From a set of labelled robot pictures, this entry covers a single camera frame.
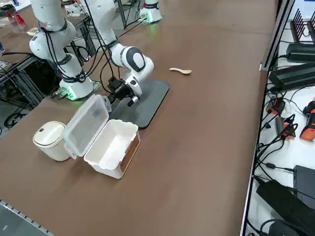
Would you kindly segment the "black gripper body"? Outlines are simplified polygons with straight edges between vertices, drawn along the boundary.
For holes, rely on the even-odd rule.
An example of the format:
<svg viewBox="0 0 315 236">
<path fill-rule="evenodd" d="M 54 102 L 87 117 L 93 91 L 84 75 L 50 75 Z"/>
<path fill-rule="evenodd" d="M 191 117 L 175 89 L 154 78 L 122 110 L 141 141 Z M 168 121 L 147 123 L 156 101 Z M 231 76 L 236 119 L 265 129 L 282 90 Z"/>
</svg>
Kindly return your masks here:
<svg viewBox="0 0 315 236">
<path fill-rule="evenodd" d="M 123 100 L 130 96 L 130 90 L 125 84 L 110 85 L 110 101 Z"/>
</svg>

